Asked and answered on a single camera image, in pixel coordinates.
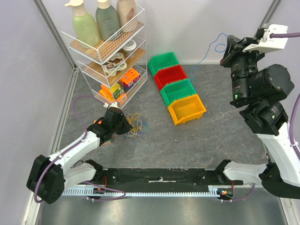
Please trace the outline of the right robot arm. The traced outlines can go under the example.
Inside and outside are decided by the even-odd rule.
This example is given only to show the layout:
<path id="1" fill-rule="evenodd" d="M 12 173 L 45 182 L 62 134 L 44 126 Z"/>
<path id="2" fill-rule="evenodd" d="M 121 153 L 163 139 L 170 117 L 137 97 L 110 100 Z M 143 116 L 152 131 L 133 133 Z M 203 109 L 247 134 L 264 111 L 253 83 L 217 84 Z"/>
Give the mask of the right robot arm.
<path id="1" fill-rule="evenodd" d="M 220 65 L 231 70 L 232 102 L 240 109 L 247 126 L 264 143 L 273 161 L 267 164 L 240 164 L 231 160 L 220 163 L 215 180 L 260 184 L 280 198 L 300 197 L 300 150 L 289 134 L 291 119 L 281 101 L 292 92 L 294 84 L 282 65 L 273 64 L 258 70 L 257 62 L 265 54 L 246 48 L 255 44 L 251 37 L 227 37 L 227 47 Z"/>

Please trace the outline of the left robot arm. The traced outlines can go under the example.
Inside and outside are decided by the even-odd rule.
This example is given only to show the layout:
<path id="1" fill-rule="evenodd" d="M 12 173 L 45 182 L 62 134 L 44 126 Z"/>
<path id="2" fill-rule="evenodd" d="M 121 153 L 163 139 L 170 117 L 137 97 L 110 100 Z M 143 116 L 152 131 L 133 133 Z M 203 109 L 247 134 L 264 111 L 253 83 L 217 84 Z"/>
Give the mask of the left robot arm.
<path id="1" fill-rule="evenodd" d="M 99 184 L 103 173 L 97 163 L 90 160 L 77 167 L 73 165 L 111 139 L 114 134 L 123 135 L 131 128 L 123 111 L 110 106 L 103 117 L 86 128 L 84 133 L 67 147 L 48 157 L 36 157 L 26 184 L 34 194 L 34 201 L 52 204 L 66 189 L 74 185 L 85 181 Z"/>

